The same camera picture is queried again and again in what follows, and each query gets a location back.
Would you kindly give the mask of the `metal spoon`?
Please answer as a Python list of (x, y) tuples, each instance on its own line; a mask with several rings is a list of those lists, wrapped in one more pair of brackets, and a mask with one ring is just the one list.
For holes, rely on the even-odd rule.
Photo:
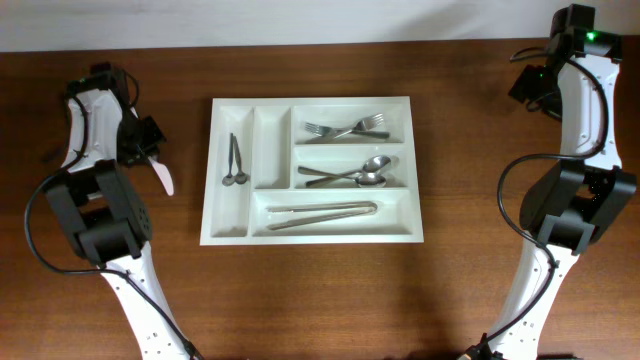
[(384, 187), (386, 178), (383, 171), (392, 164), (392, 159), (386, 155), (377, 155), (369, 158), (361, 168), (342, 173), (330, 173), (299, 166), (297, 171), (303, 175), (320, 176), (320, 179), (310, 180), (305, 183), (307, 188), (321, 187), (337, 182), (348, 180), (358, 187)]
[(338, 180), (349, 180), (351, 182), (354, 182), (358, 187), (361, 188), (381, 188), (385, 187), (387, 184), (386, 178), (381, 174), (377, 172), (366, 172), (364, 170), (334, 174), (311, 169), (304, 166), (299, 166), (298, 172), (303, 175), (323, 175), (323, 178), (321, 179), (307, 181), (305, 183), (305, 186), (307, 188), (323, 186)]

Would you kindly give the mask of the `metal tongs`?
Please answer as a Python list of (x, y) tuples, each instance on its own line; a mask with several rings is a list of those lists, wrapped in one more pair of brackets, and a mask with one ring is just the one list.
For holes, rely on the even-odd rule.
[(340, 202), (340, 203), (324, 203), (324, 204), (306, 204), (296, 206), (269, 207), (270, 213), (311, 213), (319, 212), (305, 218), (290, 219), (284, 222), (274, 223), (267, 226), (271, 231), (284, 230), (293, 227), (305, 226), (321, 222), (340, 220), (349, 217), (374, 214), (378, 210), (378, 205), (371, 201), (356, 202)]

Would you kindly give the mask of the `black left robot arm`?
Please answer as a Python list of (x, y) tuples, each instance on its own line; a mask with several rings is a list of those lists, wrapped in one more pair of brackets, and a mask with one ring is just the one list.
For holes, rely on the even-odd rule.
[(137, 80), (111, 63), (68, 83), (67, 154), (38, 192), (45, 195), (74, 254), (89, 263), (75, 273), (100, 275), (113, 290), (145, 359), (198, 359), (180, 330), (152, 259), (152, 223), (124, 168), (148, 165), (167, 195), (174, 184), (158, 162), (166, 138), (154, 119), (135, 107)]

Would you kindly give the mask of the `small metal teaspoon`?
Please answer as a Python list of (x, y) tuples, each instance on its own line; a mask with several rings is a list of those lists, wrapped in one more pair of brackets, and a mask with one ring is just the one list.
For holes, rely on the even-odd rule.
[(222, 185), (225, 187), (232, 186), (235, 183), (235, 176), (233, 174), (234, 163), (234, 134), (229, 134), (229, 147), (228, 147), (228, 172), (222, 178)]
[(234, 176), (235, 182), (239, 185), (243, 185), (249, 180), (249, 175), (243, 171), (241, 152), (237, 137), (235, 135), (232, 136), (232, 143), (234, 150), (234, 159), (237, 167), (237, 173)]

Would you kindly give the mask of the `pink plastic knife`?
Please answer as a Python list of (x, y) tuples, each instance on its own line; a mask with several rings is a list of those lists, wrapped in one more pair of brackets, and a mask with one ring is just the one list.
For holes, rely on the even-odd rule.
[(149, 156), (148, 161), (156, 176), (160, 180), (167, 195), (173, 196), (175, 193), (174, 183), (168, 167), (158, 162), (155, 156)]

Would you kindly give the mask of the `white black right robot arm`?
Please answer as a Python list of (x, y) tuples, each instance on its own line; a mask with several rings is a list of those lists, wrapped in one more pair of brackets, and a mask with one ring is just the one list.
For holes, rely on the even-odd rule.
[(515, 159), (508, 170), (533, 160), (553, 166), (525, 194), (519, 219), (507, 224), (523, 238), (518, 269), (498, 320), (465, 359), (535, 359), (541, 332), (566, 275), (602, 237), (637, 187), (623, 171), (616, 148), (614, 91), (622, 62), (622, 38), (594, 27), (596, 10), (571, 4), (553, 16), (549, 41), (514, 53), (534, 58), (509, 95), (530, 112), (562, 125), (557, 154)]

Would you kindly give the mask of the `metal fork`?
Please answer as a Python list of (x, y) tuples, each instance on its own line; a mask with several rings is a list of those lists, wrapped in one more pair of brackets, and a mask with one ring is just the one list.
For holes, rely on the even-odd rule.
[(362, 135), (384, 122), (384, 116), (379, 113), (360, 119), (355, 125), (340, 129), (330, 136), (330, 139), (339, 138), (348, 134)]
[(304, 129), (321, 138), (338, 138), (351, 134), (372, 137), (375, 139), (388, 139), (390, 137), (389, 132), (372, 131), (370, 128), (363, 125), (354, 125), (347, 128), (333, 128), (313, 123), (305, 123)]

